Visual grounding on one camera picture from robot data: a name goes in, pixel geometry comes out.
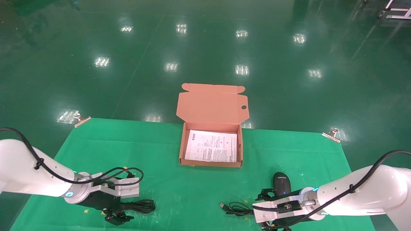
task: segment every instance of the cardboard box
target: cardboard box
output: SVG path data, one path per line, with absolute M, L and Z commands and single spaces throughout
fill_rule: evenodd
M 179 94 L 177 104 L 177 116 L 185 121 L 181 138 L 180 164 L 240 168 L 243 160 L 240 123 L 250 117 L 248 98 L 239 95 L 244 92 L 245 87 L 184 83 L 182 88 L 187 92 Z M 237 162 L 185 159 L 190 130 L 237 134 Z

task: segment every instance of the green mat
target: green mat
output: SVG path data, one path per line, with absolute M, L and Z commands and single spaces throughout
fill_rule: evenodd
M 317 187 L 350 168 L 341 145 L 316 133 L 244 129 L 240 169 L 181 166 L 182 125 L 93 118 L 73 129 L 56 160 L 91 174 L 113 167 L 138 167 L 145 177 L 139 199 L 153 199 L 155 212 L 127 212 L 121 226 L 104 221 L 101 211 L 65 203 L 63 198 L 31 196 L 12 231 L 258 231 L 254 217 L 226 215 L 219 203 L 251 205 L 272 176 L 282 171 L 292 190 Z M 302 222 L 293 231 L 374 231 L 369 217 L 333 217 Z

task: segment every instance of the box flap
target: box flap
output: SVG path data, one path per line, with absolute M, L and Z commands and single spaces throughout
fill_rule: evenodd
M 243 86 L 184 83 L 177 116 L 185 122 L 240 124 L 249 118 Z

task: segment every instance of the instruction sheet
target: instruction sheet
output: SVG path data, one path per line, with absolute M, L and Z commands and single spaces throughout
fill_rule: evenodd
M 237 162 L 237 134 L 190 130 L 185 159 Z

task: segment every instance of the black cord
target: black cord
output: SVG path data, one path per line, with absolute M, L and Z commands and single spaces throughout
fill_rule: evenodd
M 153 200 L 140 200 L 136 202 L 121 202 L 121 208 L 123 210 L 133 210 L 138 213 L 151 213 L 155 210 L 155 204 Z
M 237 217 L 254 215 L 254 211 L 250 207 L 240 202 L 230 202 L 228 206 L 221 203 L 220 207 L 226 211 L 226 214 L 234 214 Z
M 76 185 L 82 185 L 82 184 L 88 184 L 88 183 L 93 183 L 93 182 L 97 182 L 99 180 L 109 180 L 111 178 L 116 177 L 117 175 L 123 173 L 123 172 L 129 172 L 129 170 L 136 170 L 138 172 L 141 173 L 141 177 L 138 179 L 138 181 L 133 182 L 133 183 L 126 183 L 126 184 L 114 184 L 116 186 L 127 186 L 127 185 L 135 185 L 137 183 L 139 183 L 144 176 L 143 171 L 141 171 L 138 168 L 121 168 L 121 167 L 115 167 L 113 169 L 108 170 L 107 172 L 103 173 L 102 175 L 96 177 L 96 178 L 92 178 L 90 180 L 85 180 L 85 181 L 74 181 L 74 180 L 69 180 L 66 179 L 60 175 L 58 175 L 57 173 L 53 172 L 53 170 L 51 170 L 45 163 L 44 163 L 44 159 L 40 158 L 37 153 L 34 151 L 33 147 L 31 146 L 30 142 L 27 140 L 27 138 L 21 134 L 21 132 L 19 132 L 18 130 L 14 129 L 14 128 L 10 128 L 10 127 L 3 127 L 0 128 L 0 131 L 10 131 L 10 132 L 14 132 L 16 135 L 18 135 L 21 139 L 21 141 L 25 144 L 25 146 L 27 147 L 27 149 L 30 151 L 31 155 L 37 160 L 37 165 L 36 165 L 36 169 L 38 169 L 39 166 L 42 166 L 47 172 L 49 172 L 51 175 L 53 175 L 54 177 L 56 177 L 59 180 L 65 181 L 67 183 L 71 183 L 71 184 L 76 184 Z M 109 173 L 115 171 L 115 170 L 121 170 L 120 172 L 114 174 L 113 176 L 109 176 L 107 178 L 103 178 L 103 176 L 108 175 Z
M 344 191 L 343 193 L 341 193 L 340 195 L 334 197 L 333 199 L 331 199 L 330 201 L 328 201 L 327 203 L 321 205 L 320 207 L 314 209 L 312 212 L 308 213 L 307 215 L 304 215 L 303 217 L 290 222 L 288 224 L 285 225 L 281 225 L 281 226 L 274 226 L 274 227 L 268 227 L 269 229 L 284 229 L 284 228 L 288 228 L 292 225 L 295 225 L 296 223 L 299 223 L 305 219 L 307 219 L 308 217 L 318 213 L 319 211 L 321 211 L 322 209 L 324 209 L 325 207 L 329 206 L 331 203 L 333 203 L 334 201 L 341 199 L 342 197 L 350 194 L 350 193 L 355 193 L 355 190 L 357 188 L 359 188 L 361 185 L 363 185 L 370 177 L 371 175 L 377 170 L 378 166 L 380 166 L 382 164 L 382 162 L 384 162 L 384 160 L 386 160 L 388 157 L 394 155 L 394 154 L 398 154 L 398 153 L 404 153 L 407 155 L 411 155 L 411 152 L 406 151 L 406 150 L 394 150 L 394 151 L 390 151 L 387 152 L 386 154 L 384 154 L 380 159 L 377 160 L 377 162 L 375 162 L 375 164 L 371 167 L 371 169 L 367 172 L 367 174 L 365 174 L 365 176 L 355 185 L 351 184 L 349 186 L 349 188 Z
M 253 206 L 253 209 L 257 209 L 260 211 L 267 211 L 267 212 L 288 212 L 291 211 L 290 208 L 264 208 L 264 207 L 258 207 L 258 206 Z

